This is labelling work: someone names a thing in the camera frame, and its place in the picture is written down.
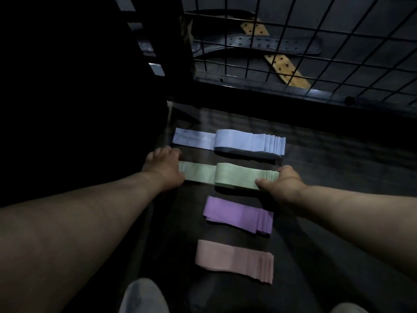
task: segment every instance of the metal frame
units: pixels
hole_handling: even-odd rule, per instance
[[[189,82],[187,91],[191,92],[192,87],[196,85],[196,82],[205,82],[206,84],[210,83],[212,85],[212,88],[209,89],[213,92],[220,90],[219,88],[215,88],[218,86],[225,86],[230,88],[239,88],[241,89],[242,96],[244,96],[246,93],[245,91],[251,90],[253,92],[261,92],[261,93],[268,93],[271,95],[271,98],[276,98],[276,96],[280,97],[287,97],[290,99],[293,99],[292,103],[294,101],[309,101],[313,105],[316,105],[317,102],[319,103],[325,103],[326,105],[332,104],[337,106],[343,106],[344,109],[346,107],[349,108],[357,108],[357,109],[367,109],[372,111],[381,111],[381,112],[387,112],[394,115],[400,115],[400,116],[406,116],[406,117],[417,117],[417,108],[412,108],[411,106],[417,101],[417,95],[413,93],[408,92],[402,92],[404,88],[406,88],[409,85],[412,85],[413,83],[416,83],[417,77],[414,77],[412,80],[410,80],[408,83],[405,83],[400,88],[397,88],[395,90],[390,90],[387,88],[375,88],[375,84],[377,84],[382,78],[384,78],[386,75],[388,75],[392,71],[401,71],[404,73],[412,73],[417,75],[417,70],[411,70],[404,67],[401,67],[400,65],[406,61],[409,57],[415,54],[417,51],[417,40],[415,39],[408,39],[408,38],[400,38],[400,37],[394,37],[394,34],[396,31],[401,28],[413,15],[417,12],[417,6],[410,9],[408,14],[403,18],[403,20],[397,25],[392,31],[389,32],[387,36],[380,36],[380,35],[369,35],[365,33],[359,33],[357,32],[358,28],[361,26],[362,22],[365,20],[365,18],[368,16],[368,14],[372,11],[372,9],[375,7],[376,4],[380,0],[373,0],[373,2],[369,5],[367,11],[362,15],[362,17],[357,21],[355,27],[350,32],[344,32],[344,31],[337,31],[337,30],[329,30],[322,28],[322,24],[327,16],[327,14],[330,12],[335,0],[331,0],[329,5],[327,6],[327,9],[322,16],[320,23],[318,24],[317,28],[311,28],[311,27],[302,27],[302,26],[296,26],[296,25],[290,25],[288,24],[291,18],[292,10],[294,8],[294,4],[296,3],[296,0],[292,0],[291,7],[289,9],[289,12],[287,14],[286,20],[284,24],[278,24],[278,23],[272,23],[272,22],[262,22],[265,26],[277,26],[282,27],[281,37],[280,41],[278,43],[277,49],[274,52],[274,60],[276,55],[279,53],[278,48],[281,43],[281,39],[285,33],[285,30],[288,28],[297,29],[297,30],[304,30],[304,31],[311,31],[313,32],[313,37],[311,38],[311,41],[307,48],[305,49],[304,54],[302,55],[294,55],[295,57],[300,57],[300,61],[297,63],[296,70],[300,67],[300,64],[303,60],[318,60],[318,61],[324,61],[326,62],[326,65],[324,69],[321,71],[321,73],[317,77],[306,77],[306,76],[297,76],[295,75],[295,72],[292,74],[285,74],[285,73],[276,73],[279,75],[287,75],[290,76],[291,79],[294,77],[297,78],[305,78],[307,80],[312,81],[310,89],[300,89],[295,87],[290,87],[288,84],[282,84],[277,85],[273,84],[271,82],[268,82],[268,79],[270,79],[270,74],[273,73],[272,66],[269,65],[268,71],[264,70],[257,70],[249,67],[250,58],[248,58],[246,67],[237,66],[231,63],[228,63],[227,57],[225,57],[224,63],[222,62],[216,62],[212,60],[206,59],[206,57],[203,55],[203,57],[200,58],[192,58],[191,50],[189,44],[186,42],[186,46],[183,46],[181,44],[184,43],[184,39],[186,40],[187,37],[184,36],[184,28],[179,29],[178,28],[178,17],[184,18],[182,22],[185,22],[185,19],[190,21],[191,19],[198,18],[199,20],[205,20],[207,24],[210,24],[211,21],[216,20],[222,20],[224,22],[224,25],[226,26],[227,20],[233,20],[237,23],[241,24],[244,22],[256,24],[257,18],[258,18],[258,12],[259,12],[259,4],[261,0],[256,1],[256,8],[255,8],[255,14],[254,19],[247,20],[247,19],[239,19],[235,17],[228,16],[228,0],[224,0],[224,6],[225,6],[225,15],[222,16],[214,16],[214,15],[207,15],[200,13],[199,10],[199,2],[198,0],[195,0],[195,8],[196,11],[194,12],[184,12],[182,8],[182,4],[180,4],[180,0],[132,0],[134,6],[136,9],[146,9],[145,11],[139,10],[138,12],[122,12],[123,18],[128,22],[142,22],[144,26],[144,30],[146,31],[148,29],[148,35],[149,40],[152,43],[152,46],[154,47],[155,53],[156,53],[156,59],[153,58],[152,62],[158,61],[164,72],[165,72],[165,79],[164,79],[164,85],[167,86],[169,89],[167,89],[167,92],[174,93],[175,92],[175,86],[181,86],[183,88],[184,81],[189,81],[191,78],[194,79],[194,81]],[[148,11],[150,7],[155,7],[158,9],[158,13],[155,14],[154,11]],[[311,57],[307,56],[306,53],[308,51],[309,46],[311,45],[314,36],[317,33],[331,33],[331,34],[337,34],[337,35],[344,35],[346,36],[345,40],[342,42],[342,44],[339,46],[337,51],[332,55],[331,58],[324,58],[324,57]],[[340,53],[340,51],[343,49],[343,47],[347,44],[349,39],[352,37],[362,37],[362,38],[369,38],[369,39],[375,39],[380,40],[379,44],[373,49],[373,51],[365,58],[362,62],[352,62],[352,61],[343,61],[340,59],[337,59],[337,55]],[[381,66],[381,65],[373,65],[368,63],[369,59],[385,44],[387,41],[399,41],[399,42],[406,42],[414,44],[414,48],[407,53],[403,58],[398,60],[393,66]],[[200,40],[201,44],[211,44],[210,42],[206,42],[204,38],[202,37]],[[169,48],[164,48],[164,45],[167,43],[170,44]],[[232,47],[228,45],[226,42],[224,44],[225,49],[227,47]],[[194,62],[203,62],[204,63],[204,70],[207,73],[207,65],[208,64],[215,64],[215,65],[221,65],[224,67],[224,74],[203,74],[202,72],[195,73],[195,68],[192,67]],[[322,79],[322,75],[325,73],[325,71],[328,69],[328,67],[334,63],[341,63],[341,64],[347,64],[355,66],[353,71],[342,81],[335,81],[335,80],[327,80]],[[228,67],[232,68],[241,68],[245,69],[245,77],[244,78],[234,78],[227,75]],[[371,68],[378,68],[384,70],[384,73],[378,77],[372,84],[370,85],[354,85],[347,83],[347,80],[352,77],[354,73],[357,72],[357,70],[361,67],[371,67]],[[252,80],[247,79],[248,71],[257,71],[261,73],[265,73],[265,82],[255,82]],[[336,88],[332,90],[332,92],[324,92],[320,90],[316,90],[314,86],[318,82],[324,82],[324,83],[332,83],[336,84]],[[350,86],[353,88],[360,88],[362,89],[359,94],[356,94],[354,96],[342,96],[337,93],[337,90],[342,86]],[[381,99],[381,101],[372,101],[362,98],[361,96],[368,91],[369,89],[379,91],[381,93],[386,93],[386,95]],[[393,103],[384,103],[387,99],[392,97],[393,95],[404,95],[409,96],[411,98],[411,101],[408,103],[406,107],[398,106]],[[194,102],[190,102],[191,100],[184,101],[185,103],[189,103],[196,105],[196,97],[194,96]],[[266,106],[265,113],[268,112],[269,106]]]

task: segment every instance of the dark gray strap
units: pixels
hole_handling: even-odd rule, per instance
[[[227,35],[227,49],[232,48],[246,48],[250,49],[252,36],[246,34]],[[307,45],[311,38],[298,37],[291,39],[283,39],[279,46],[278,52],[281,54],[304,54]],[[224,35],[205,37],[204,53],[214,52],[216,50],[224,50]],[[275,52],[278,46],[279,39],[269,36],[255,36],[252,43],[253,50],[260,50],[263,52]],[[139,47],[142,49],[145,55],[155,55],[151,43],[147,40],[139,40]],[[311,43],[307,55],[318,55],[321,53],[322,41],[319,38],[315,38]],[[191,45],[193,56],[197,57],[203,54],[200,40],[195,39]]]

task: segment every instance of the black wire cage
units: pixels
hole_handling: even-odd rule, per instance
[[[174,98],[417,116],[417,0],[116,1]]]

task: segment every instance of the folded paper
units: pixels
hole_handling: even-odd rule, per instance
[[[273,212],[213,196],[207,198],[203,215],[208,221],[229,224],[251,233],[259,231],[263,234],[272,232],[274,219]]]
[[[264,159],[275,159],[283,156],[285,152],[285,137],[252,134],[232,129],[219,129],[214,134],[177,127],[172,142]]]
[[[179,171],[190,181],[214,184],[226,188],[248,188],[259,190],[255,184],[256,178],[274,181],[279,172],[246,168],[232,163],[218,163],[216,166],[188,161],[179,162]]]
[[[199,240],[195,263],[207,270],[229,271],[271,283],[274,277],[274,256],[247,248]]]

